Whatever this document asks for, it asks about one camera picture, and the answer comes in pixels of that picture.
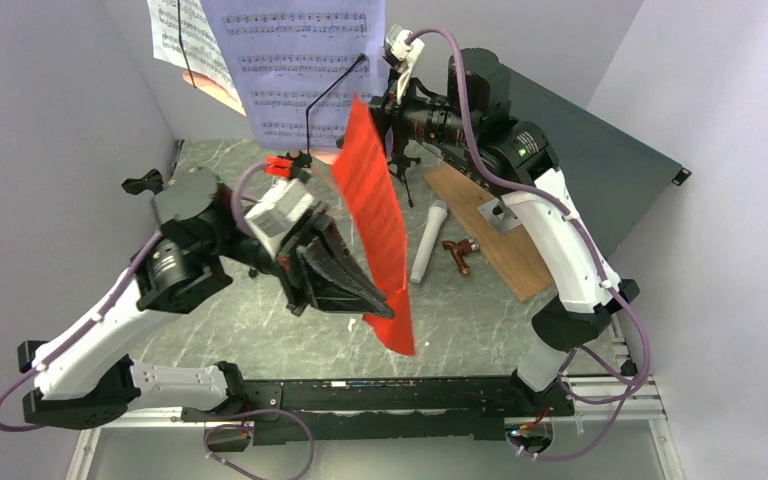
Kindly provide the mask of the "red sheet music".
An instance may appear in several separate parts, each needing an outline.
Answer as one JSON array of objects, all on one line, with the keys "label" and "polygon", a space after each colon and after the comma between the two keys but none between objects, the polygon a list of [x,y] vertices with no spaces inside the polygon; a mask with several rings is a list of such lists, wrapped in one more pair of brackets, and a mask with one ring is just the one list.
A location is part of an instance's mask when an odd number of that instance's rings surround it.
[{"label": "red sheet music", "polygon": [[335,184],[362,242],[372,279],[393,316],[364,320],[388,349],[415,354],[407,271],[407,233],[382,140],[369,105],[353,98],[343,147],[331,167]]}]

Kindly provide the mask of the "white handheld microphone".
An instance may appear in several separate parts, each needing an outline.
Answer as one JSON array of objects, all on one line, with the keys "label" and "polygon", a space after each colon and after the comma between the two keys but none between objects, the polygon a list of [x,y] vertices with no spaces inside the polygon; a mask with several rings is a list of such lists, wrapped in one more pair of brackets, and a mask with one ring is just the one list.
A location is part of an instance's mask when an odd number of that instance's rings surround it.
[{"label": "white handheld microphone", "polygon": [[419,284],[427,270],[435,242],[443,222],[448,216],[448,205],[443,200],[435,200],[428,209],[427,219],[416,255],[411,267],[409,280]]}]

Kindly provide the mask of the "pink music stand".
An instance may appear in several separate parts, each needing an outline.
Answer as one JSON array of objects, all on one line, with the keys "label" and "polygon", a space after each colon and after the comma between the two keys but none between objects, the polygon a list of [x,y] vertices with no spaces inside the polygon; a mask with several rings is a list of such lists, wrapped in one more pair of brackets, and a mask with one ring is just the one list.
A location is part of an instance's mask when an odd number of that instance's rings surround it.
[{"label": "pink music stand", "polygon": [[[245,115],[241,102],[235,100],[230,93],[207,76],[185,69],[182,77],[196,90],[204,92],[235,112]],[[268,175],[272,175],[270,178],[273,182],[277,180],[290,181],[294,178],[306,182],[313,174],[322,177],[317,163],[325,161],[326,164],[330,165],[335,159],[336,156],[333,154],[317,156],[301,151],[291,151],[267,159],[279,161],[278,163],[281,165],[287,166],[288,170],[284,173],[287,173],[289,177],[284,178],[280,172]],[[171,188],[180,187],[187,191],[201,192],[199,195],[206,198],[204,201],[199,200],[201,203],[205,203],[206,213],[194,214],[199,219],[202,216],[206,218],[206,226],[204,228],[197,227],[198,232],[196,232],[201,235],[199,232],[205,230],[206,239],[204,241],[198,240],[192,245],[194,253],[196,250],[199,252],[205,250],[203,252],[205,255],[227,257],[255,270],[274,273],[271,272],[274,270],[271,266],[274,260],[269,258],[270,254],[267,250],[258,245],[256,236],[251,233],[243,219],[246,212],[261,200],[262,195],[253,196],[249,192],[249,187],[254,176],[267,175],[266,167],[266,161],[259,160],[250,165],[248,170],[238,177],[238,180],[232,180],[230,183],[224,182],[218,174],[204,165],[194,165],[192,168],[179,167],[176,170],[176,173],[169,180]]]}]

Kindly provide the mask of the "purple sheet paper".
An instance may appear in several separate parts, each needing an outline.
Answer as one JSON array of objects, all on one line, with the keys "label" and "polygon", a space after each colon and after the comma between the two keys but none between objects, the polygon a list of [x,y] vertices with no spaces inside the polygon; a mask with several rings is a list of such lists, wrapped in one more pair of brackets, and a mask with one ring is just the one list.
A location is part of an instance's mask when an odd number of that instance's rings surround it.
[{"label": "purple sheet paper", "polygon": [[205,1],[202,8],[264,149],[333,151],[353,100],[386,90],[383,1]]}]

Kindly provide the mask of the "black round-base mic stand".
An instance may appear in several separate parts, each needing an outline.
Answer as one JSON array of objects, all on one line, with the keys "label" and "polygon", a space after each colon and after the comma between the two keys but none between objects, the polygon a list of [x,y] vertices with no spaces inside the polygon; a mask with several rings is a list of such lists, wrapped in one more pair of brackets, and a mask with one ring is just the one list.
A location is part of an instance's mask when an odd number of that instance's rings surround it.
[{"label": "black round-base mic stand", "polygon": [[126,193],[134,196],[146,191],[156,195],[164,189],[164,179],[159,170],[151,169],[139,178],[125,179],[121,187]]}]

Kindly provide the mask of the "black tripod mic stand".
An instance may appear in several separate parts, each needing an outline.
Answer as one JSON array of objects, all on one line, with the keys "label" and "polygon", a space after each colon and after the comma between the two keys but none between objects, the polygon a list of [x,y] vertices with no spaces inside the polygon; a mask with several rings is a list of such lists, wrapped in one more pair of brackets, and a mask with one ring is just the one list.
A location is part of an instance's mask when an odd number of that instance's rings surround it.
[{"label": "black tripod mic stand", "polygon": [[395,167],[395,170],[389,171],[389,173],[403,185],[407,203],[410,208],[414,207],[414,202],[411,195],[410,183],[407,179],[407,172],[412,166],[420,163],[420,157],[406,155],[404,151],[398,149],[393,149],[388,160],[388,165]]}]

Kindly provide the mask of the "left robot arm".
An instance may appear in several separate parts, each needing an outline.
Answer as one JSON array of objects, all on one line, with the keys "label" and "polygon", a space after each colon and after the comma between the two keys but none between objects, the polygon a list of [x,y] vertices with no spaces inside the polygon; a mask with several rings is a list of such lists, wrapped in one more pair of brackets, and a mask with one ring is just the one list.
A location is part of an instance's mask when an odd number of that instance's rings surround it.
[{"label": "left robot arm", "polygon": [[200,167],[170,181],[153,171],[124,183],[129,192],[145,187],[158,228],[112,289],[55,339],[19,347],[20,370],[33,382],[22,400],[29,426],[85,430],[155,407],[224,420],[247,411],[250,397],[233,363],[164,367],[129,355],[141,338],[231,284],[224,259],[276,278],[294,315],[314,308],[393,317],[302,179],[275,179],[250,205],[241,188]]}]

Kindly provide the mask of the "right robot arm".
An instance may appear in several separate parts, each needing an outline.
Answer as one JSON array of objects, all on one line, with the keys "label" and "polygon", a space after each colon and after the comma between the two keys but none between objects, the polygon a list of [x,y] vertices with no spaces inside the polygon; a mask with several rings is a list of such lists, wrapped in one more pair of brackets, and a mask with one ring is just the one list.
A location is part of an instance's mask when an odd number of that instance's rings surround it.
[{"label": "right robot arm", "polygon": [[612,314],[639,293],[607,264],[584,227],[547,135],[511,110],[511,71],[480,48],[449,60],[446,94],[417,78],[408,55],[385,53],[391,71],[386,92],[370,102],[376,129],[392,140],[389,162],[405,178],[416,158],[408,142],[442,148],[444,161],[502,203],[539,251],[557,295],[532,319],[538,338],[511,376],[511,401],[534,415],[574,349],[598,337]]}]

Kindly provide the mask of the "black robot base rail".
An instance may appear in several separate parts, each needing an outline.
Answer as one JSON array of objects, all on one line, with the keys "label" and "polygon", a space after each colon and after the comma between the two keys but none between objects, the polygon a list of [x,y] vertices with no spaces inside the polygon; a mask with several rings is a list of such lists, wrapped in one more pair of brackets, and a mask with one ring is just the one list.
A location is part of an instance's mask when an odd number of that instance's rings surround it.
[{"label": "black robot base rail", "polygon": [[318,441],[470,437],[496,441],[538,416],[571,417],[565,392],[552,387],[537,402],[506,376],[247,380],[244,410],[254,411],[253,443],[303,441],[297,415]]}]

